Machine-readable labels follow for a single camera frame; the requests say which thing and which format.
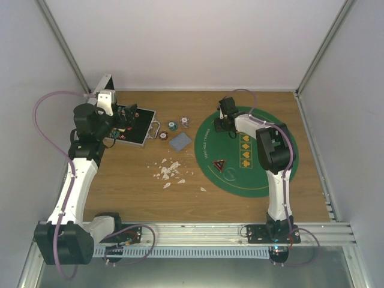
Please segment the red triangle dealer button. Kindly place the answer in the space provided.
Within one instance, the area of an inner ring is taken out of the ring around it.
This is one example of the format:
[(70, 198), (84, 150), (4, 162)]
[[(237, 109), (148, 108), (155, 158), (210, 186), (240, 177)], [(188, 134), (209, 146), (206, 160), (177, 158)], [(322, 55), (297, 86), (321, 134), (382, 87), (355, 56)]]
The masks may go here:
[(220, 172), (222, 173), (224, 170), (224, 167), (226, 165), (226, 160), (215, 160), (212, 162), (212, 165)]

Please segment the blue ten chip stack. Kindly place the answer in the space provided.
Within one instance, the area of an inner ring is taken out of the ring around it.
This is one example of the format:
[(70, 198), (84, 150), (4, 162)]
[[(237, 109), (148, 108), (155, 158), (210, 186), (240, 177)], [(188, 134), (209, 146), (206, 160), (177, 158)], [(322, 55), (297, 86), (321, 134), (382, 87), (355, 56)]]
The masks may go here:
[(182, 128), (188, 128), (190, 126), (190, 119), (184, 116), (180, 119), (180, 123)]

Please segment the clear round button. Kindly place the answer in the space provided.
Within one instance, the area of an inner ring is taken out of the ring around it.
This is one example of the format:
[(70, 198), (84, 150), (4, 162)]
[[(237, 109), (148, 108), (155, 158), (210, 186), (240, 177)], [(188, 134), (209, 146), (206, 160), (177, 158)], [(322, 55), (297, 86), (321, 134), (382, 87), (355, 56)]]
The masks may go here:
[(232, 182), (232, 181), (237, 179), (238, 173), (237, 173), (236, 169), (234, 169), (232, 167), (228, 167), (224, 170), (223, 177), (226, 181)]

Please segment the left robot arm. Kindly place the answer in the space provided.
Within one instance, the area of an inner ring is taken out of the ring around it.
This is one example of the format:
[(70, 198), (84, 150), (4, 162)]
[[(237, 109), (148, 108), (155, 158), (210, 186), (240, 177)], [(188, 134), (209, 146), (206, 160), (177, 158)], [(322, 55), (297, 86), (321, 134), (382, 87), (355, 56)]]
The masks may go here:
[(37, 224), (34, 239), (47, 265), (85, 265), (104, 238), (122, 239), (124, 228), (117, 212), (102, 212), (83, 223), (86, 198), (105, 151), (103, 140), (113, 130), (133, 127), (137, 105), (100, 108), (89, 103), (74, 108), (75, 129), (65, 156), (68, 175), (58, 202), (45, 223)]

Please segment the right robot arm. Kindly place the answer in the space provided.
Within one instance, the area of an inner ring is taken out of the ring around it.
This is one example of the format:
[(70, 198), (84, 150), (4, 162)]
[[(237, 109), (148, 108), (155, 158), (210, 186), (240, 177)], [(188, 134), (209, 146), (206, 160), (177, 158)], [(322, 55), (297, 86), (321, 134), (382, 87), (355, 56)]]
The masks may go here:
[(295, 150), (287, 125), (261, 120), (251, 112), (240, 111), (232, 97), (219, 101), (220, 116), (214, 119), (217, 132), (244, 133), (257, 142), (257, 156), (268, 179), (269, 207), (265, 224), (266, 237), (279, 243), (293, 230), (289, 200), (290, 174)]

